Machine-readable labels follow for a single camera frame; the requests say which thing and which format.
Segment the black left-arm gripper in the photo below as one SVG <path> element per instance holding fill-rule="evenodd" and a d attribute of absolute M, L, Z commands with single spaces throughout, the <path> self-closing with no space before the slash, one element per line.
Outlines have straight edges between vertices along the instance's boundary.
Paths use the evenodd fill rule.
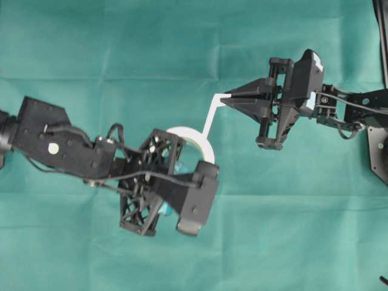
<path fill-rule="evenodd" d="M 154 129 L 139 152 L 132 154 L 130 162 L 125 164 L 123 174 L 138 171 L 189 174 L 192 170 L 177 161 L 185 144 L 185 140 L 175 134 Z M 119 187 L 127 191 L 120 196 L 120 227 L 142 236 L 155 235 L 159 216 L 174 212 L 171 205 L 156 194 L 163 181 L 149 173 L 120 180 Z"/>

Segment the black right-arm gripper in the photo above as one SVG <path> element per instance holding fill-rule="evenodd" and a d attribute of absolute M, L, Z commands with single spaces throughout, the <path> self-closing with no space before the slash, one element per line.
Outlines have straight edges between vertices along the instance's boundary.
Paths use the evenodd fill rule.
<path fill-rule="evenodd" d="M 260 123 L 256 138 L 258 147 L 281 150 L 288 132 L 299 118 L 290 100 L 294 61 L 270 58 L 269 76 L 226 91 L 232 96 L 257 96 L 259 98 L 223 98 L 223 103 Z"/>

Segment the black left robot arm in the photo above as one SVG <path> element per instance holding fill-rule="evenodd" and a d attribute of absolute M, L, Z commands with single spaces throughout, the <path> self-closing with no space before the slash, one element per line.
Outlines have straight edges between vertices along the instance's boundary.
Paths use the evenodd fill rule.
<path fill-rule="evenodd" d="M 139 235 L 155 234 L 165 192 L 198 187 L 190 175 L 175 174 L 184 144 L 174 134 L 154 130 L 134 149 L 125 144 L 119 123 L 91 139 L 63 107 L 31 97 L 23 99 L 17 115 L 1 112 L 1 155 L 16 151 L 42 172 L 118 193 L 119 225 Z"/>

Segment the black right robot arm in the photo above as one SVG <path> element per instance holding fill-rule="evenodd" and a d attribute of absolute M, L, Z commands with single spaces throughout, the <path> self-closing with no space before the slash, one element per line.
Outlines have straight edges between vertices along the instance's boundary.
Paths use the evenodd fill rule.
<path fill-rule="evenodd" d="M 232 89 L 221 102 L 259 124 L 258 147 L 282 150 L 301 117 L 333 127 L 343 139 L 361 129 L 387 127 L 387 90 L 346 93 L 323 83 L 324 69 L 312 58 L 272 58 L 268 77 Z"/>

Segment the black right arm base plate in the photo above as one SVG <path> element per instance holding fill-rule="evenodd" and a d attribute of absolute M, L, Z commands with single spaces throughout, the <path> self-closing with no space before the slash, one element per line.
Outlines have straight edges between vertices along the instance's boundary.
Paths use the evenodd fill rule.
<path fill-rule="evenodd" d="M 387 184 L 387 131 L 384 128 L 368 127 L 367 141 L 370 169 Z"/>

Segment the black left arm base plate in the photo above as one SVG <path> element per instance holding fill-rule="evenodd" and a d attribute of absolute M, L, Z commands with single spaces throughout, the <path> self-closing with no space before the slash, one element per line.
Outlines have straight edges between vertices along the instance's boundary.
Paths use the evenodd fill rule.
<path fill-rule="evenodd" d="M 5 166 L 5 154 L 4 152 L 0 152 L 0 169 Z"/>

